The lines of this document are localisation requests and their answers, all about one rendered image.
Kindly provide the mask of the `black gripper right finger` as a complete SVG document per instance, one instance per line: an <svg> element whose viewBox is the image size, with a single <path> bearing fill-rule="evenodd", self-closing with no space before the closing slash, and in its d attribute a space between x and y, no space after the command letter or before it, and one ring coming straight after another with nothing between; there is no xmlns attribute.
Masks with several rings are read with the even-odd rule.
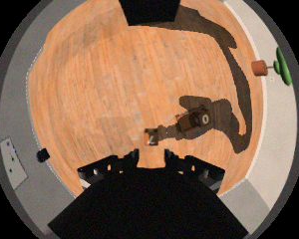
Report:
<svg viewBox="0 0 299 239"><path fill-rule="evenodd" d="M178 158L178 159L177 159ZM178 155L164 149L164 163L165 167L162 169L160 175L178 176L178 172L202 181L215 194L218 193L222 183L225 170L204 160L201 160L192 155L186 155L184 158L179 158ZM192 170L194 166L194 173Z"/></svg>

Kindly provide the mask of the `small brown cube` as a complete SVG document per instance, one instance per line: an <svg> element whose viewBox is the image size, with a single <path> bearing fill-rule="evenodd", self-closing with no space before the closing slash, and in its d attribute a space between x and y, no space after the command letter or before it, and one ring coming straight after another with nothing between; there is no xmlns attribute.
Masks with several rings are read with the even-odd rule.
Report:
<svg viewBox="0 0 299 239"><path fill-rule="evenodd" d="M145 128L144 141L145 145L158 145L157 128Z"/></svg>
<svg viewBox="0 0 299 239"><path fill-rule="evenodd" d="M200 109L193 112L193 118L196 125L199 127L204 127L211 123L210 111L206 109Z"/></svg>

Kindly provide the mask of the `brown rectangular tray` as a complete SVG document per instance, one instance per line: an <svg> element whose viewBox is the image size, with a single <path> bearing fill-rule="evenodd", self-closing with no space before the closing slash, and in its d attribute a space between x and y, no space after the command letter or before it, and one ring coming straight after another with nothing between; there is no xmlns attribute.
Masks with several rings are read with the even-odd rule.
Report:
<svg viewBox="0 0 299 239"><path fill-rule="evenodd" d="M191 110L188 110L175 116L181 133L185 133L189 130L198 127L198 125L196 125L194 122L192 113L200 109L206 109L205 105L200 105L198 107L195 107Z"/></svg>

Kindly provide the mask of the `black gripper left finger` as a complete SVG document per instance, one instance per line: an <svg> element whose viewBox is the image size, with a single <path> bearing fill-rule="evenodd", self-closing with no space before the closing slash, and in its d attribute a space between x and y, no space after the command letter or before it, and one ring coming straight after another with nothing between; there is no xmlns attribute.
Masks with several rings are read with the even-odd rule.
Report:
<svg viewBox="0 0 299 239"><path fill-rule="evenodd" d="M140 160L140 152L138 148L124 155L124 158L118 158L117 155L110 155L98 161L92 162L77 169L78 175L85 190L92 183L123 172L123 175L140 174L137 165ZM108 170L108 166L111 169Z"/></svg>

